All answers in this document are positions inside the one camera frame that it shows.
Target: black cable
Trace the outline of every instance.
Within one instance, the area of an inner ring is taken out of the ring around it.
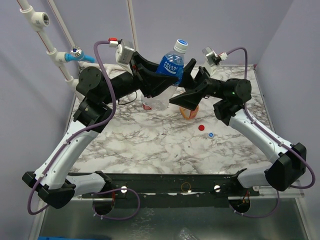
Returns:
[[[120,99],[118,99],[118,105],[122,106],[122,105],[127,105],[130,103],[133,103],[135,100],[137,100],[137,98],[138,98],[138,93],[137,93],[137,91],[135,91],[135,99],[133,99],[132,101],[128,101],[126,103],[123,103],[123,104],[120,104]]]

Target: blue bottle label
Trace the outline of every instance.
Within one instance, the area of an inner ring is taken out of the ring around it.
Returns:
[[[162,61],[159,64],[159,67],[156,70],[156,73],[177,77],[179,78],[179,81],[177,82],[179,84],[184,73],[184,66],[175,64],[169,61],[167,57],[163,57]]]

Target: marble table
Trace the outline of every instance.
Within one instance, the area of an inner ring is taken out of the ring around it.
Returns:
[[[113,78],[122,72],[114,70]],[[243,78],[244,67],[221,67],[214,78]],[[266,126],[268,116],[253,67],[247,79],[252,85],[248,109]],[[133,93],[120,100],[135,98]],[[83,151],[71,172],[142,174],[233,174],[243,168],[268,166],[264,154],[241,133],[216,119],[210,97],[199,104],[195,119],[182,117],[179,106],[170,104],[165,111],[143,110],[141,93],[133,103],[118,105],[115,117]],[[76,100],[73,111],[79,106]],[[199,131],[198,126],[205,126]]]

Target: red object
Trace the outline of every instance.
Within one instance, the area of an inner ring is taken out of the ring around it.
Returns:
[[[198,129],[199,129],[200,131],[203,131],[203,130],[205,130],[205,126],[199,125]]]
[[[109,37],[108,41],[118,41],[118,39],[116,37]]]

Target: gray floor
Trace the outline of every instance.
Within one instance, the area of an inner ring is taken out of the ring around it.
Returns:
[[[275,199],[253,199],[248,213],[270,211]],[[112,216],[130,215],[133,209],[115,209]],[[127,221],[93,217],[92,201],[74,200],[60,210],[50,207],[40,236],[99,240],[174,240],[188,228],[199,240],[306,240],[294,198],[280,200],[277,212],[267,218],[250,219],[229,208],[144,208]]]

